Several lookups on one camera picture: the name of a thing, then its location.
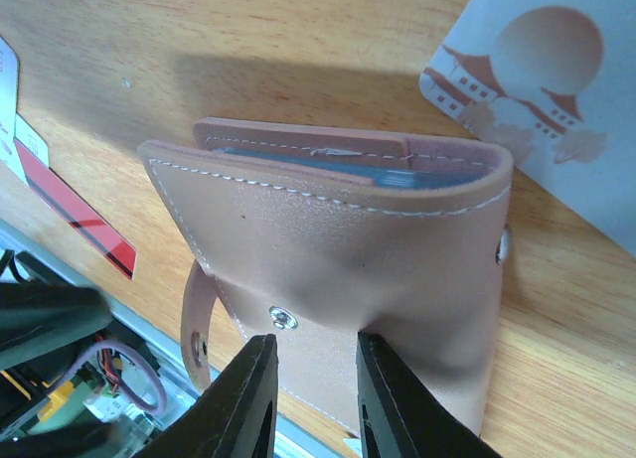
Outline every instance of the printed illustration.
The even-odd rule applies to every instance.
[[[507,147],[518,165],[535,141],[554,144],[555,164],[587,164],[605,150],[607,135],[585,127],[577,97],[598,74],[603,51],[591,19],[548,6],[514,19],[483,55],[443,45],[420,87],[481,140]]]

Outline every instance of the wooden table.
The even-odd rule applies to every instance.
[[[134,280],[0,165],[1,216],[178,338],[192,254],[137,160],[194,145],[213,115],[467,135],[418,74],[468,0],[0,0],[20,112],[51,165],[139,252]],[[500,343],[483,437],[507,456],[636,455],[636,261],[515,176]],[[218,307],[211,363],[241,346]],[[339,452],[346,432],[288,396],[280,411]]]

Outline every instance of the wallet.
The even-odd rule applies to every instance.
[[[195,255],[181,348],[210,384],[219,298],[276,334],[281,387],[360,430],[358,331],[381,334],[478,434],[497,338],[513,159],[477,141],[206,118],[138,149]]]

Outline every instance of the pink leather wallet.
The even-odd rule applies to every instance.
[[[276,334],[282,388],[349,430],[359,431],[365,330],[478,433],[500,307],[508,151],[220,118],[198,122],[194,136],[197,149],[151,140],[139,154],[196,257],[181,323],[195,386],[210,384],[219,297],[246,339]],[[421,183],[386,185],[360,173],[369,171]]]

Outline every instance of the wood grain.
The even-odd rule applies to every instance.
[[[20,112],[51,164],[139,252],[132,282],[0,165],[1,216],[177,338],[192,254],[134,149],[194,145],[213,115],[467,135],[418,74],[468,0],[0,0]],[[636,261],[515,177],[500,342],[483,437],[505,456],[636,455]],[[211,362],[241,340],[215,310]],[[280,410],[344,455],[346,432]]]

